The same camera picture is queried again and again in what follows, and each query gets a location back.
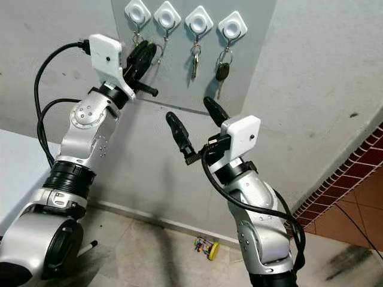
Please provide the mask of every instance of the tile floor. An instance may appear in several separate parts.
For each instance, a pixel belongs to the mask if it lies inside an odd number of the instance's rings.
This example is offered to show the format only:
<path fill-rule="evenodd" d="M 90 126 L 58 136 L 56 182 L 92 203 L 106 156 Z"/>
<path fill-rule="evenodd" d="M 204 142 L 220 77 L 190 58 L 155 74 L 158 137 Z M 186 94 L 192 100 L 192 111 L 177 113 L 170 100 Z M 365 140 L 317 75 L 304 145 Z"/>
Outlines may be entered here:
<path fill-rule="evenodd" d="M 89 208 L 81 256 L 70 278 L 39 287 L 250 286 L 241 253 L 220 246 L 215 261 L 193 249 L 194 237 L 104 210 Z M 370 250 L 308 234 L 300 287 L 382 287 L 383 265 Z"/>
<path fill-rule="evenodd" d="M 383 251 L 383 167 L 339 201 L 372 243 Z M 351 221 L 336 207 L 310 224 L 306 231 L 319 236 L 370 248 Z"/>

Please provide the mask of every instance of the robotic arm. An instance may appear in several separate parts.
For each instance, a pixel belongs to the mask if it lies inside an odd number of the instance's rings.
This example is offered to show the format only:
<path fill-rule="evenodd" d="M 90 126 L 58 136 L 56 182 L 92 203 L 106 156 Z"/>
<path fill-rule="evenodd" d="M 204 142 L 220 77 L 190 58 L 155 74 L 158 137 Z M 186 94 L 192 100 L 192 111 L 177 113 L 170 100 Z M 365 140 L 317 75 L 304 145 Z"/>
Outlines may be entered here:
<path fill-rule="evenodd" d="M 122 43 L 97 34 L 89 38 L 89 51 L 102 85 L 72 108 L 69 130 L 48 178 L 4 234 L 1 286 L 35 286 L 41 279 L 71 272 L 83 239 L 79 219 L 120 111 L 135 100 L 137 90 L 158 94 L 138 81 L 150 67 L 155 44 L 143 41 L 124 58 Z"/>
<path fill-rule="evenodd" d="M 269 184 L 259 179 L 251 161 L 244 162 L 242 159 L 243 154 L 256 144 L 260 120 L 252 115 L 229 118 L 222 107 L 211 98 L 206 97 L 203 102 L 221 132 L 210 137 L 208 144 L 195 153 L 186 128 L 174 113 L 169 112 L 166 114 L 166 121 L 173 138 L 188 165 L 201 159 L 209 181 L 228 200 L 229 210 L 236 222 L 242 256 L 253 286 L 297 286 L 296 271 L 304 265 L 303 228 L 292 218 L 290 211 L 287 214 L 278 211 L 278 198 L 282 197 Z M 213 174 L 223 187 L 217 183 Z M 287 219 L 293 226 L 294 239 L 299 250 L 295 264 L 281 219 Z"/>

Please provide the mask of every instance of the small toy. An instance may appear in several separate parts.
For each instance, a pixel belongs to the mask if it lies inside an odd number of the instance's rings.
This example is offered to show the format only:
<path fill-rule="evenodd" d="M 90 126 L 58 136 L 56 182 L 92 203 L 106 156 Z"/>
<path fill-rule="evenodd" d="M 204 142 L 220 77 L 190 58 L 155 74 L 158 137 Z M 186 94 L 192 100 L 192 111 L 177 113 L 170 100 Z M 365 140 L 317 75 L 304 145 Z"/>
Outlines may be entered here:
<path fill-rule="evenodd" d="M 194 241 L 194 249 L 197 250 L 197 252 L 203 252 L 206 254 L 206 257 L 213 261 L 215 259 L 215 256 L 218 252 L 219 243 L 217 242 L 210 242 L 202 237 L 197 237 Z"/>

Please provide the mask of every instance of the wall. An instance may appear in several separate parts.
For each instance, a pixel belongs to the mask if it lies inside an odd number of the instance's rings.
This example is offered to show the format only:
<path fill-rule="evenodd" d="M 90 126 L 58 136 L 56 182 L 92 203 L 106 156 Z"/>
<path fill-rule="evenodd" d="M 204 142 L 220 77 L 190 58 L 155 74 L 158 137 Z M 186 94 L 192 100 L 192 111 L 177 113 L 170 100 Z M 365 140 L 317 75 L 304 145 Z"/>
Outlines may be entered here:
<path fill-rule="evenodd" d="M 263 179 L 297 206 L 381 118 L 383 9 L 380 1 L 279 1 L 244 114 L 262 119 L 249 155 Z M 34 75 L 49 52 L 94 32 L 116 36 L 110 3 L 8 1 L 0 11 L 0 128 L 35 135 Z M 43 102 L 79 95 L 96 82 L 90 61 L 69 51 L 41 86 Z M 69 107 L 55 109 L 48 138 L 59 142 Z M 165 125 L 167 107 L 128 107 L 93 197 L 235 236 L 224 200 L 198 164 L 186 167 Z M 217 132 L 204 115 L 175 111 L 195 147 Z"/>

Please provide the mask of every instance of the baseboard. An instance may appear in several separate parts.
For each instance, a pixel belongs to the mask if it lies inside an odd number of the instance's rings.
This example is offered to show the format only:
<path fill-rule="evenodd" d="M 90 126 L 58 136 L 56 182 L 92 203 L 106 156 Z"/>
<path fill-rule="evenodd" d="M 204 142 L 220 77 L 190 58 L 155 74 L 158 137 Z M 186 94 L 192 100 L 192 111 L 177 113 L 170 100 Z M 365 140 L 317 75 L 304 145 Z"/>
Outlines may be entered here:
<path fill-rule="evenodd" d="M 227 237 L 221 234 L 212 233 L 207 230 L 199 229 L 190 225 L 182 224 L 179 222 L 171 221 L 165 218 L 155 218 L 152 214 L 147 212 L 142 212 L 139 210 L 131 209 L 125 206 L 118 204 L 110 203 L 102 200 L 91 200 L 88 202 L 90 206 L 100 208 L 106 211 L 110 211 L 116 214 L 128 216 L 135 218 L 141 221 L 149 222 L 151 224 L 156 224 L 171 230 L 183 232 L 191 236 L 201 236 L 212 242 L 219 242 L 222 245 L 226 245 L 230 248 L 239 249 L 239 243 L 236 239 Z"/>

